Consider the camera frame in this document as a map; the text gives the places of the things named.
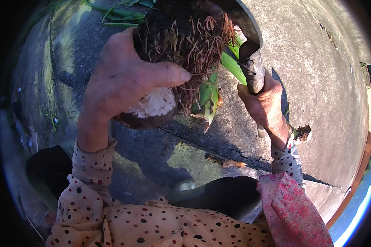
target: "black pants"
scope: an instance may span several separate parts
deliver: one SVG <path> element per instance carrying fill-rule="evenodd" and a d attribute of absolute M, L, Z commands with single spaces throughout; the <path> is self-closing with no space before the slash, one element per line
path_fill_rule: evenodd
<path fill-rule="evenodd" d="M 40 198 L 51 210 L 56 210 L 58 199 L 69 182 L 72 161 L 60 147 L 43 149 L 29 158 L 26 164 L 28 180 Z M 223 177 L 187 191 L 184 200 L 170 202 L 177 207 L 215 210 L 234 219 L 241 219 L 251 212 L 261 200 L 256 190 L 257 180 L 246 177 Z"/>

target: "hand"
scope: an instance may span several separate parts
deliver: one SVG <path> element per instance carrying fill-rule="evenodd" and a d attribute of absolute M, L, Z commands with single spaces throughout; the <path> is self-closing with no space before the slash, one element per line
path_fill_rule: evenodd
<path fill-rule="evenodd" d="M 109 120 L 151 89 L 179 86 L 191 78 L 174 63 L 141 60 L 134 49 L 133 30 L 109 38 L 90 76 L 77 125 L 77 143 L 84 151 L 106 148 Z"/>
<path fill-rule="evenodd" d="M 284 150 L 289 132 L 281 109 L 282 85 L 267 69 L 264 80 L 263 92 L 257 96 L 251 95 L 242 84 L 238 84 L 238 95 L 254 121 L 267 131 L 272 143 Z"/>

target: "soil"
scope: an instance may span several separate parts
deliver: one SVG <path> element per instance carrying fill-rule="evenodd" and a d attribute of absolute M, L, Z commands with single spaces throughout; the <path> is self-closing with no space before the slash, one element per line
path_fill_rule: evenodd
<path fill-rule="evenodd" d="M 154 8 L 135 30 L 135 49 L 145 61 L 174 62 L 193 75 L 189 82 L 173 88 L 178 110 L 190 116 L 198 85 L 209 83 L 212 67 L 234 37 L 233 24 L 208 1 L 159 0 Z"/>

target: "left hand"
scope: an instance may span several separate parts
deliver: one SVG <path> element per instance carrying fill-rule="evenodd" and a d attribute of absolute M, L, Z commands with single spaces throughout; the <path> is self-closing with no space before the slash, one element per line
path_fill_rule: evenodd
<path fill-rule="evenodd" d="M 191 78 L 174 63 L 140 59 L 134 49 L 134 29 L 109 38 L 85 90 L 84 111 L 94 111 L 106 121 L 135 105 L 153 87 L 180 86 Z"/>

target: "garden tool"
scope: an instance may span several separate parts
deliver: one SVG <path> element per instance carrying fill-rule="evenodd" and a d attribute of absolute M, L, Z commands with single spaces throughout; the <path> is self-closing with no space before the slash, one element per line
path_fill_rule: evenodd
<path fill-rule="evenodd" d="M 264 87 L 265 70 L 261 58 L 263 39 L 256 20 L 241 0 L 211 0 L 211 2 L 225 11 L 247 38 L 239 48 L 238 65 L 246 77 L 249 93 L 258 95 Z M 267 135 L 261 125 L 257 125 L 257 132 L 259 138 Z"/>

